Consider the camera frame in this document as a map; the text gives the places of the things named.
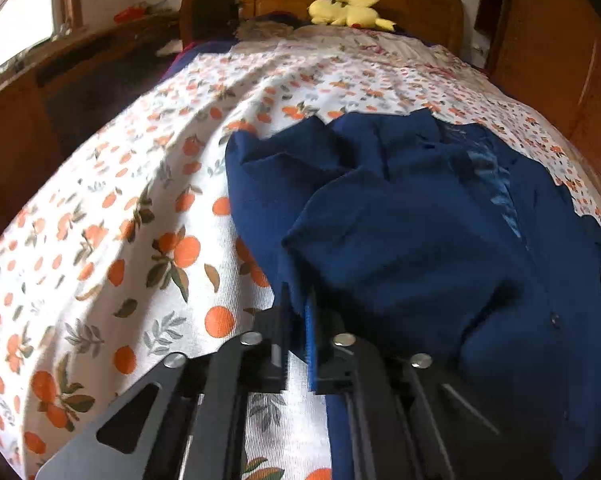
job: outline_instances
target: stuffed toy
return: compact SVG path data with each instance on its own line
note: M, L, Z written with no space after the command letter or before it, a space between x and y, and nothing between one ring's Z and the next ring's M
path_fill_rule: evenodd
M380 0L316 0L309 6L315 25L347 25L394 32L395 23L383 20L371 6Z

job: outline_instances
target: bed sheet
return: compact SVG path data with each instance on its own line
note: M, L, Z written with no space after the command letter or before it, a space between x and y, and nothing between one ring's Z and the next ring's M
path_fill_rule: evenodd
M423 107L484 124L600 218L551 124L443 47L304 27L199 56L76 150L0 238L0 450L14 469L32 478L165 354L213 352L271 306L231 220L232 132ZM287 391L250 397L244 480L330 478L324 399L291 359Z

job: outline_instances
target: black metal bracket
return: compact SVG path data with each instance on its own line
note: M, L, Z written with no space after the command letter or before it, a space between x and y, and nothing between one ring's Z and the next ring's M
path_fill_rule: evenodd
M247 396L286 386L286 286L279 296L256 315L251 332L214 354L165 357L53 456L37 480L240 479ZM347 403L351 480L560 478L546 456L486 416L429 355L387 359L328 310L312 322L315 392Z

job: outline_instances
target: wooden wardrobe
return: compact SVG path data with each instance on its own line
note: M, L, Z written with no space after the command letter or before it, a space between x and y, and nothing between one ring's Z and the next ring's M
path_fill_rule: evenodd
M588 0L509 0L491 80L536 108L601 179L601 19Z

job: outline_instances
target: screw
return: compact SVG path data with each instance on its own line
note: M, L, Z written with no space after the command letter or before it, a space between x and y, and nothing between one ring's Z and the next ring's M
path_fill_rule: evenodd
M165 366L167 368L180 368L186 362L187 356L185 354L181 354L180 352L174 352L165 358Z
M414 368L425 369L431 366L431 364L433 363L433 359L429 354L415 354L411 356L409 362Z
M263 334L260 332L245 332L240 336L240 342L246 346L256 346L263 342Z
M343 332L333 338L333 344L336 346L351 346L354 343L356 343L356 336L348 332Z

